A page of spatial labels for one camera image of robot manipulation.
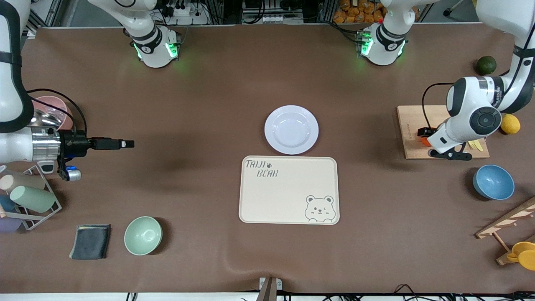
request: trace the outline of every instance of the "yellow cup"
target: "yellow cup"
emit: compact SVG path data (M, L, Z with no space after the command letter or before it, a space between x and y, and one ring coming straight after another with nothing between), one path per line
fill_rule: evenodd
M528 270L535 270L535 244L530 242L517 243L511 249L511 253L507 254L507 259L519 262Z

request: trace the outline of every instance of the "white tray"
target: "white tray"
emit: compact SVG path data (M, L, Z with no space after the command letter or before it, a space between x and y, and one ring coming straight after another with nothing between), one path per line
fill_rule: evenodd
M245 223L338 223L336 161L329 157L246 157L241 166L239 215Z

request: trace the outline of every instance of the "folded cloth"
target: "folded cloth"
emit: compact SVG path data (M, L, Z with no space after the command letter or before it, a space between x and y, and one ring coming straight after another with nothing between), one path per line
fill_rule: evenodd
M109 240L110 225L78 225L69 257L75 260L103 259Z

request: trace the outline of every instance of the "green bowl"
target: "green bowl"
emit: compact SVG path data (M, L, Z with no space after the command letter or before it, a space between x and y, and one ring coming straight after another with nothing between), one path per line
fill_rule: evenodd
M162 241L162 226L150 216L133 220L125 232L126 249L134 255L147 255Z

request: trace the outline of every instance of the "bear face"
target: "bear face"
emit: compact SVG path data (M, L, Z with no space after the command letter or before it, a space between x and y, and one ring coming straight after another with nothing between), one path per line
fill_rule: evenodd
M313 195L309 195L307 203L304 215L309 222L314 220L317 222L332 222L334 220L336 212L334 211L334 199L332 196L327 195L323 199L316 199Z

